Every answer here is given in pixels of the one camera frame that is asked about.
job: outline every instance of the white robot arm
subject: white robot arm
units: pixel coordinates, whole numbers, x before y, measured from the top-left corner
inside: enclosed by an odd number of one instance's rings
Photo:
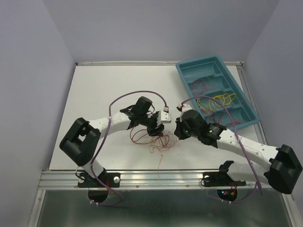
[[[175,135],[180,140],[195,137],[205,145],[227,150],[237,155],[244,153],[239,145],[235,133],[226,127],[207,123],[199,112],[193,110],[190,105],[179,105],[181,115],[177,118]],[[257,165],[256,173],[262,183],[271,185],[281,193],[290,194],[302,172],[302,165],[296,157],[293,149],[287,145],[280,148],[257,143],[239,136],[250,160]],[[220,166],[219,172],[205,173],[208,179],[204,182],[207,187],[225,186],[229,180],[256,181],[249,164],[237,164],[226,161]]]
[[[91,160],[96,151],[98,141],[105,135],[109,119],[111,125],[108,135],[117,131],[131,129],[139,124],[147,127],[147,132],[150,136],[162,134],[164,130],[163,123],[171,122],[169,110],[164,107],[163,111],[151,113],[149,111],[150,107],[153,107],[152,101],[142,96],[135,105],[120,110],[110,118],[105,117],[92,121],[79,118],[66,133],[59,147],[78,166],[82,167],[94,178],[91,171]],[[96,176],[105,172],[104,167],[96,160],[93,163],[93,169]]]

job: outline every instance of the teal plastic tray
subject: teal plastic tray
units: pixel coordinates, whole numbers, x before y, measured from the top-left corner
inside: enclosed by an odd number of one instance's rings
[[[236,128],[241,129],[260,121],[257,112],[249,103],[243,91],[227,69],[220,56],[214,55],[190,61],[182,61],[176,64],[176,68],[187,89],[190,97],[195,96],[222,96],[231,95],[225,99],[226,109],[231,113],[236,122]],[[209,103],[209,99],[194,100],[196,110],[199,110],[203,118],[208,122],[217,122],[228,128],[232,128],[231,120],[222,107],[215,103]]]

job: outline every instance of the screw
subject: screw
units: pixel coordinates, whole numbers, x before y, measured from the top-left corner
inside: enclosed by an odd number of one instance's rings
[[[119,182],[120,182],[120,178],[119,178],[118,176],[115,176],[115,177],[114,177],[114,182],[115,182],[115,183],[119,183]]]
[[[205,182],[210,182],[210,179],[209,179],[209,176],[205,176],[205,177],[203,177],[203,180],[205,181]]]

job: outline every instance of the white wall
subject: white wall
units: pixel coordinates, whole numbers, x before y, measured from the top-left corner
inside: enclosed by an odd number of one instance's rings
[[[0,225],[27,226],[74,61],[41,0],[1,0]]]
[[[44,0],[76,62],[243,61],[278,0]]]
[[[303,29],[302,0],[280,0],[245,62],[250,87],[266,138],[287,144],[303,163]],[[303,215],[303,176],[294,198]]]

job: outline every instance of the white platform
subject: white platform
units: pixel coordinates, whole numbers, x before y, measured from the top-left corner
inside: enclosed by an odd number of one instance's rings
[[[236,66],[227,68],[242,87]],[[176,106],[188,98],[188,94],[175,66],[77,66],[49,169],[76,169],[76,164],[59,149],[59,143],[77,118],[94,120],[106,117],[108,105],[115,98],[136,90],[160,93],[166,99],[172,114],[172,123],[165,127],[167,130],[176,127],[175,119],[180,114]],[[159,97],[142,93],[118,101],[113,106],[112,113],[134,104],[140,96],[151,99],[156,110],[163,109]],[[239,130],[239,134],[258,141],[254,126]],[[162,153],[160,169],[214,169],[226,160],[246,162],[240,156],[205,146],[194,138],[179,141],[169,151]],[[148,145],[132,143],[129,131],[121,131],[107,138],[97,160],[106,169],[112,170],[157,169],[160,152],[150,153]]]

